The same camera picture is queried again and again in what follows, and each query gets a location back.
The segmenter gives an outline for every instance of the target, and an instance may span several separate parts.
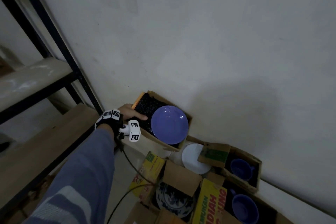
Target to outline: purple plate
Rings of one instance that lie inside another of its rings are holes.
[[[157,109],[152,116],[151,125],[157,139],[166,144],[182,142],[187,137],[189,129],[184,112],[171,105]]]

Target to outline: white plate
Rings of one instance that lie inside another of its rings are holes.
[[[193,210],[196,198],[195,195],[190,197],[161,180],[156,189],[156,201],[160,209],[165,208],[183,218]]]
[[[203,145],[194,143],[188,145],[182,152],[182,162],[184,167],[199,175],[205,174],[211,169],[210,165],[197,161],[202,148]]]

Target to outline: white stripe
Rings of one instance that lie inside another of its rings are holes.
[[[91,219],[91,206],[90,206],[90,203],[84,197],[82,197],[81,194],[79,194],[71,186],[65,186],[65,187],[61,188],[60,191],[57,192],[54,196],[56,196],[57,194],[63,195],[71,203],[73,203],[74,205],[79,206],[83,210],[83,212],[84,212],[84,215],[85,215],[85,218],[86,218],[86,223],[90,223],[90,219]],[[41,212],[43,210],[44,205],[46,205],[51,198],[52,197],[46,198],[46,200],[34,211],[34,213],[32,214],[32,216],[36,212],[38,212],[38,213]]]
[[[39,210],[33,212],[31,216],[45,221],[59,222],[61,224],[79,224],[71,213],[49,203],[44,204],[43,208],[39,207]]]

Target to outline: plate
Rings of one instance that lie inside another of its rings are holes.
[[[171,105],[157,109],[151,125],[153,134],[166,144],[180,143],[188,135],[189,123],[185,113]]]
[[[156,189],[156,201],[160,209],[165,208],[177,217],[183,218],[193,210],[196,198],[160,181]]]
[[[197,159],[203,149],[203,145],[194,143],[188,145],[182,152],[182,162],[185,168],[196,174],[202,175],[210,171],[211,166],[199,162]]]

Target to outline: cup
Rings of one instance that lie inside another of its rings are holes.
[[[245,160],[242,160],[240,158],[236,158],[233,161],[231,161],[230,164],[231,172],[234,175],[237,175],[239,178],[249,181],[252,177],[252,172],[255,169],[254,167],[251,167],[249,163],[247,163]]]
[[[233,194],[232,210],[236,218],[243,224],[256,224],[259,220],[259,211],[255,202],[246,195],[237,195],[233,189],[230,191]]]

